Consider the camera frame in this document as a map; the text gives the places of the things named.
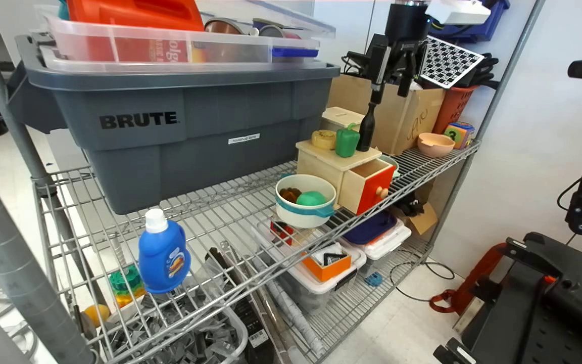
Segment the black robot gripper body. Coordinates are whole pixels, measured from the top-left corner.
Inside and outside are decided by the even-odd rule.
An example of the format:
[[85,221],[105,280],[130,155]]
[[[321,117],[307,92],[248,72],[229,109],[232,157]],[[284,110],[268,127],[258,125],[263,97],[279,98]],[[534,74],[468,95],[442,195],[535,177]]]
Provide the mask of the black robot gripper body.
[[421,61],[427,50],[427,0],[394,0],[389,8],[385,37],[392,61],[400,55]]

